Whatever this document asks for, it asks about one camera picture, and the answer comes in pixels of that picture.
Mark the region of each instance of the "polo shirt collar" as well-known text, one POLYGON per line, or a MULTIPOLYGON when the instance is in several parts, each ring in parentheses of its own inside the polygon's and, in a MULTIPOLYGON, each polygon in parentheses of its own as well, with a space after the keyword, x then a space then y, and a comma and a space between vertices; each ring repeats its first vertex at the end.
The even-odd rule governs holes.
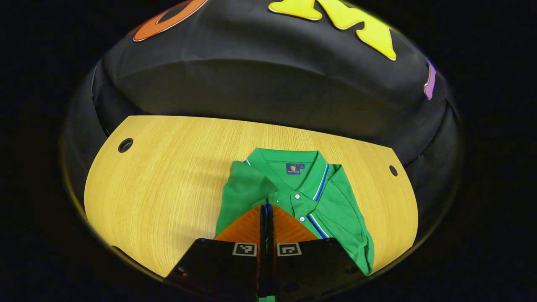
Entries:
POLYGON ((287 188, 299 191, 306 197, 318 200, 325 186, 328 164, 319 151, 287 151, 256 148, 245 161, 254 168, 263 171, 279 189, 287 188), (291 188, 274 172, 267 161, 289 163, 312 162, 311 169, 298 188, 291 188))

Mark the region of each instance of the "wooden table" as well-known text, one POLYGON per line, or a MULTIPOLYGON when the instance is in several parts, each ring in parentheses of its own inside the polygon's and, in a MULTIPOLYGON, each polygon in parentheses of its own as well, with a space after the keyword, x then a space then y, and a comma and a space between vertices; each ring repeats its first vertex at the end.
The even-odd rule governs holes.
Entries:
POLYGON ((392 149, 340 136, 246 121, 130 116, 91 166, 88 222, 110 246, 165 277, 197 238, 212 239, 231 162, 256 147, 319 150, 342 164, 373 237, 377 271, 409 249, 418 211, 392 149), (133 144, 124 153, 118 146, 133 144), (389 169, 395 167, 395 177, 389 169))

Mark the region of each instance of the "shirt sleeve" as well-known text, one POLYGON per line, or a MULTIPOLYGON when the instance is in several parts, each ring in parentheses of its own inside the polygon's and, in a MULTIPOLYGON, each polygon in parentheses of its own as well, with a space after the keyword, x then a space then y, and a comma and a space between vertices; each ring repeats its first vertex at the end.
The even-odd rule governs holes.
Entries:
POLYGON ((265 175, 244 162, 234 161, 224 185, 215 236, 252 207, 271 202, 277 195, 278 188, 265 175))

